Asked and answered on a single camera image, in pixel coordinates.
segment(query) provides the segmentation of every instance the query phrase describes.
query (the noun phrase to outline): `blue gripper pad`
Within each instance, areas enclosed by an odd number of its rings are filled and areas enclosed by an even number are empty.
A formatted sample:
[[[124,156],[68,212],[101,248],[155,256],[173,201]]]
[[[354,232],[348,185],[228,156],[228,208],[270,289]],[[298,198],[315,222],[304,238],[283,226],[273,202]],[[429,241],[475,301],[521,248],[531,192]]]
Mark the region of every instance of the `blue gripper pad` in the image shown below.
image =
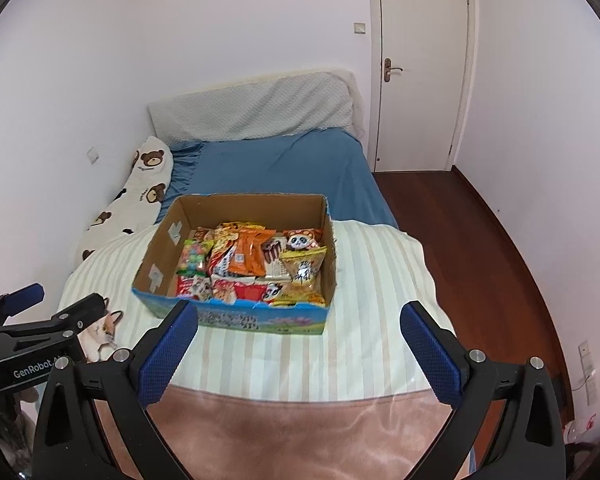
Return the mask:
[[[424,315],[440,330],[426,311]],[[402,308],[400,330],[439,402],[456,409],[462,399],[460,371],[411,303]]]
[[[136,396],[143,409],[160,400],[197,331],[198,310],[187,303],[138,371]]]
[[[39,283],[32,283],[16,292],[8,294],[4,298],[2,311],[5,316],[15,316],[23,310],[27,310],[40,303],[45,298],[45,291]]]

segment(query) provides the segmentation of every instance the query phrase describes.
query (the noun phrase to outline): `baseboard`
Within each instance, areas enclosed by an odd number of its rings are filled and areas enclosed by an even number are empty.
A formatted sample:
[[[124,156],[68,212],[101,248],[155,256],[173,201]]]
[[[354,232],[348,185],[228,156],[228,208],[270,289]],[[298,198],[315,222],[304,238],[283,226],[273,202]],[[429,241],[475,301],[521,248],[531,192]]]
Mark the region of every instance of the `baseboard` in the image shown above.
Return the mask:
[[[556,397],[558,399],[558,403],[560,406],[560,416],[562,418],[562,423],[566,424],[570,420],[574,419],[573,414],[573,396],[571,395],[571,387],[569,386],[570,382],[568,380],[569,374],[567,372],[567,363],[564,360],[564,353],[562,352],[562,346],[560,345],[560,340],[558,339],[558,334],[555,331],[554,321],[551,319],[551,314],[549,314],[549,310],[546,307],[546,303],[544,302],[544,298],[538,289],[538,285],[536,284],[536,280],[531,275],[531,271],[526,266],[522,255],[518,251],[518,248],[513,243],[513,240],[509,236],[509,234],[504,229],[503,225],[498,220],[498,217],[491,210],[489,205],[484,201],[480,193],[475,189],[475,187],[469,182],[467,177],[462,174],[462,171],[458,169],[457,166],[453,165],[451,167],[451,172],[455,174],[456,177],[462,182],[462,184],[466,187],[469,193],[474,197],[475,201],[480,205],[480,207],[484,210],[486,215],[491,221],[491,224],[495,227],[497,232],[500,234],[500,238],[502,239],[503,247],[506,248],[506,251],[510,256],[512,256],[516,264],[520,270],[520,277],[524,280],[525,286],[528,290],[532,290],[535,295],[535,302],[538,305],[541,305],[541,315],[544,319],[544,323],[547,327],[547,331],[551,337],[551,345],[554,348],[554,352],[557,356],[560,356],[560,366],[559,370],[554,370],[557,372],[557,377],[553,378],[554,389],[556,390]]]

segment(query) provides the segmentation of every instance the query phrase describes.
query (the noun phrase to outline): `door frame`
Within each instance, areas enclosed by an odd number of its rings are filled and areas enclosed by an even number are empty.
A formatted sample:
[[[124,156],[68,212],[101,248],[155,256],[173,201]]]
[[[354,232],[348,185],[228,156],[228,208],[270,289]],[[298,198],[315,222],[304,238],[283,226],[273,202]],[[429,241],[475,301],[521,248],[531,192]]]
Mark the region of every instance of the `door frame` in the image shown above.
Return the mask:
[[[366,160],[371,171],[376,170],[378,154],[378,135],[380,127],[380,101],[382,99],[382,5],[381,0],[371,2],[371,111],[369,117],[369,142]],[[474,60],[476,54],[476,0],[469,0],[466,57],[464,62],[464,76],[462,77],[462,92],[454,136],[451,141],[451,150],[446,159],[445,170],[451,170],[458,153],[458,147],[466,124],[467,109],[474,82]]]

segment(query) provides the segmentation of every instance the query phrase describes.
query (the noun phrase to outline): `cat print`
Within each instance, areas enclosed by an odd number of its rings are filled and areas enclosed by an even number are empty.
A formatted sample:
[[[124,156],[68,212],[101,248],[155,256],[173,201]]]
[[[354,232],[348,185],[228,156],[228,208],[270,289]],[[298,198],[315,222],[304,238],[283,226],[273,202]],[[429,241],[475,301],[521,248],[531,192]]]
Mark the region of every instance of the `cat print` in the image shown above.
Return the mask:
[[[109,306],[109,298],[105,298],[105,306]],[[107,313],[89,325],[79,335],[78,339],[88,363],[104,361],[116,351],[116,325],[122,318],[122,311]]]

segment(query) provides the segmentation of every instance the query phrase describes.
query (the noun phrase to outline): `cable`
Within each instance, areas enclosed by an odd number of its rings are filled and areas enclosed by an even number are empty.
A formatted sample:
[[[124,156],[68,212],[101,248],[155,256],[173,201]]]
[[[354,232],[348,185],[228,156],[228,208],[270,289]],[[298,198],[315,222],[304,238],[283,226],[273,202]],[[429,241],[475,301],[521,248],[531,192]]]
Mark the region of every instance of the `cable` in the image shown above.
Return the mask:
[[[582,389],[582,387],[583,387],[583,386],[585,386],[585,385],[587,384],[587,381],[589,381],[589,379],[590,379],[590,378],[592,378],[592,377],[593,377],[593,373],[590,373],[590,374],[589,374],[589,375],[586,377],[586,379],[584,379],[584,382],[583,382],[583,383],[582,383],[580,386],[578,386],[578,387],[577,387],[575,390],[571,390],[571,391],[572,391],[572,392],[577,392],[578,390],[581,390],[581,389]]]

